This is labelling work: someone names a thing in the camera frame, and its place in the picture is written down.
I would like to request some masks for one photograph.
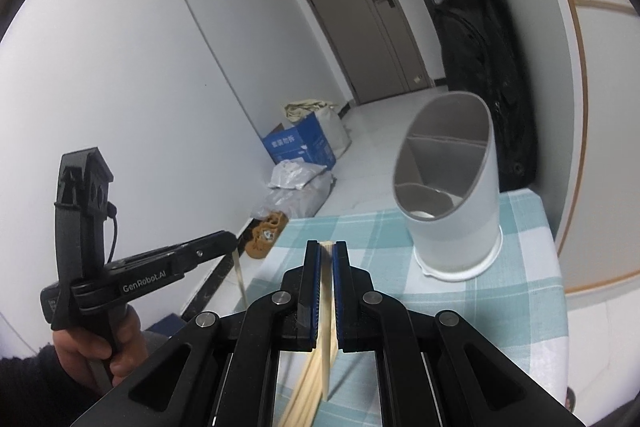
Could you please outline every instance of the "black backpack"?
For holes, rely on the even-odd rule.
[[[443,0],[433,10],[449,90],[476,93],[494,121],[500,191],[536,177],[538,142],[529,83],[503,0]]]

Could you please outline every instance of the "door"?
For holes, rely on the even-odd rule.
[[[397,0],[308,0],[358,103],[430,80]]]

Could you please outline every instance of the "human hand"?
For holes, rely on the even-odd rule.
[[[116,331],[121,352],[110,363],[113,385],[118,385],[131,371],[146,360],[146,342],[140,331],[140,318],[129,306],[127,315]],[[65,372],[76,382],[99,392],[89,359],[107,360],[111,356],[109,343],[84,328],[70,328],[53,332],[53,345]]]

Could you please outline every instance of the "black sleeve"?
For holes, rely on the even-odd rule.
[[[0,360],[2,427],[68,427],[97,400],[65,373],[53,346],[30,359]]]

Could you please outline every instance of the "table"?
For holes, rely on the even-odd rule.
[[[284,272],[300,266],[306,242],[346,241],[352,266],[368,270],[374,288],[411,310],[462,315],[553,397],[564,403],[568,324],[558,256],[540,198],[529,189],[500,195],[502,250],[484,273],[465,282],[425,277],[398,209],[289,222],[247,288],[249,302],[280,287]],[[242,303],[236,311],[242,309]],[[305,354],[282,353],[274,425],[300,374]],[[338,352],[330,399],[315,426],[382,425],[373,353]]]

